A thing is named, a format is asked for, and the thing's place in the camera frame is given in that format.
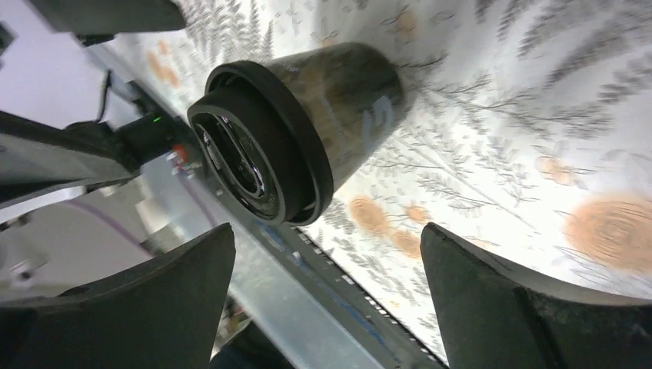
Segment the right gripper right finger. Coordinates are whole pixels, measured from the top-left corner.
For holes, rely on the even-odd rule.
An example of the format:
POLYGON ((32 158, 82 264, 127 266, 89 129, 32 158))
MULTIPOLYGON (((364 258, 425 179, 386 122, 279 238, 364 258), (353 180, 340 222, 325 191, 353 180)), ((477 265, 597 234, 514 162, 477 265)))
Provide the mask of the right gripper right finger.
POLYGON ((649 368, 651 302, 558 280, 437 224, 421 257, 452 368, 649 368))

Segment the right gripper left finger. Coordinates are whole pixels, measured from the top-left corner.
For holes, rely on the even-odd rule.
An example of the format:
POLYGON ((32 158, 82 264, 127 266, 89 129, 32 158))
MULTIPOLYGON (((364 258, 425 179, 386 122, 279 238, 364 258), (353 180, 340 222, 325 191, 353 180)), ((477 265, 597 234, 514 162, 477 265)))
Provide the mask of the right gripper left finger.
POLYGON ((1 305, 3 368, 206 368, 235 264, 229 224, 56 297, 1 305))

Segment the black cup lid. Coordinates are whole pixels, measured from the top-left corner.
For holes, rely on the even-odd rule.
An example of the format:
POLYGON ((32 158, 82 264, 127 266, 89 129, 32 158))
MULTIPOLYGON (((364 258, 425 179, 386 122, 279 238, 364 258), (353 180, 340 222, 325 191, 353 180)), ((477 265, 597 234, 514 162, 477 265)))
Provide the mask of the black cup lid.
POLYGON ((187 117, 209 171, 254 218, 308 225, 330 204, 334 178, 321 139, 270 69, 253 61, 219 65, 187 117))

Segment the dark translucent coffee cup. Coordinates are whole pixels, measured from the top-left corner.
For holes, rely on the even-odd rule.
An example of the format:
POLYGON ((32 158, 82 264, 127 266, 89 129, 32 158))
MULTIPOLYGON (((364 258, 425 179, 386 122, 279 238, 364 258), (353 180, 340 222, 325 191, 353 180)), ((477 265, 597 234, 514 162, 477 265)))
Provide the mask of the dark translucent coffee cup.
POLYGON ((264 66, 310 118, 340 188, 404 120, 408 100, 394 65, 377 49, 345 42, 264 66))

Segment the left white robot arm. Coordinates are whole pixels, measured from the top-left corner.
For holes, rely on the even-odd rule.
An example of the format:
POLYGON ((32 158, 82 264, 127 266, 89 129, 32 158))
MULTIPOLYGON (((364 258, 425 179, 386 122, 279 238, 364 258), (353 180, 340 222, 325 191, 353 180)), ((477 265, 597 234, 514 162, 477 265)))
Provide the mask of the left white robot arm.
POLYGON ((146 163, 188 138, 188 125, 149 113, 120 128, 78 122, 53 128, 1 113, 1 206, 72 187, 97 189, 129 181, 146 163))

